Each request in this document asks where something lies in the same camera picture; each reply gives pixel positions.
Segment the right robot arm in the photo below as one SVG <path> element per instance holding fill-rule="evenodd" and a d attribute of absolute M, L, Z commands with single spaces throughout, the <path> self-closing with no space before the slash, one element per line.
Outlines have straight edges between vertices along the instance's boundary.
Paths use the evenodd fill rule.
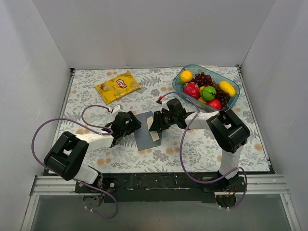
<path fill-rule="evenodd" d="M 159 111 L 154 112 L 153 122 L 149 128 L 150 132 L 160 132 L 177 125 L 184 130 L 180 141 L 180 163 L 184 173 L 192 181 L 199 184 L 212 184 L 218 182 L 218 187 L 223 191 L 229 191 L 235 186 L 239 177 L 239 159 L 244 145 L 250 136 L 249 128 L 228 107 L 220 111 L 187 112 L 178 99 L 162 103 Z M 221 163 L 218 177 L 210 181 L 201 181 L 193 178 L 186 170 L 182 158 L 182 146 L 184 137 L 188 130 L 204 129 L 214 135 L 218 145 L 222 149 Z"/>

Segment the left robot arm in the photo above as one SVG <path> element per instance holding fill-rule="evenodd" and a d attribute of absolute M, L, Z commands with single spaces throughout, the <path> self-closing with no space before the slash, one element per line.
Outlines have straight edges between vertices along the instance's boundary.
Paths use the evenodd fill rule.
<path fill-rule="evenodd" d="M 44 165 L 64 180 L 79 180 L 93 193 L 102 188 L 99 172 L 83 163 L 86 153 L 111 148 L 121 139 L 141 128 L 141 122 L 129 112 L 118 112 L 113 122 L 101 131 L 84 135 L 62 133 L 44 158 Z"/>

